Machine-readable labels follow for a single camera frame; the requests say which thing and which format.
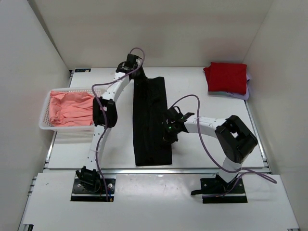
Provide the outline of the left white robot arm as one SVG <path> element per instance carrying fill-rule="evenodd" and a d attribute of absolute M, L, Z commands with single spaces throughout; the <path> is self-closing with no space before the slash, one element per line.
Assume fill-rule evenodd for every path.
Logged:
<path fill-rule="evenodd" d="M 132 79 L 138 74 L 144 77 L 143 62 L 143 57 L 129 53 L 127 59 L 118 65 L 111 82 L 94 84 L 91 87 L 94 94 L 92 112 L 94 133 L 86 164 L 76 171 L 80 184 L 90 193 L 97 193 L 101 189 L 105 189 L 105 193 L 108 192 L 99 157 L 111 129 L 117 123 L 116 101 Z"/>

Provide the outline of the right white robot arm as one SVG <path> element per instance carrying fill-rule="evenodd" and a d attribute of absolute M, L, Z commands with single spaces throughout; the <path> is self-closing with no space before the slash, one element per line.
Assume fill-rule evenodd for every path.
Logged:
<path fill-rule="evenodd" d="M 226 156 L 216 180 L 216 188 L 222 193 L 233 187 L 243 162 L 258 145 L 255 135 L 236 115 L 225 119 L 209 118 L 191 112 L 183 114 L 177 106 L 173 106 L 164 114 L 163 125 L 166 143 L 176 142 L 181 132 L 196 133 L 200 138 L 207 135 L 218 140 Z"/>

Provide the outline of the black t shirt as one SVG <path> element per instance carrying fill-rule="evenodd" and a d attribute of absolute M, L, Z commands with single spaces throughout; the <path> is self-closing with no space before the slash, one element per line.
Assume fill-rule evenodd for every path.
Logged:
<path fill-rule="evenodd" d="M 135 165 L 172 164 L 171 145 L 163 141 L 166 110 L 167 94 L 163 77 L 134 82 L 132 123 Z"/>

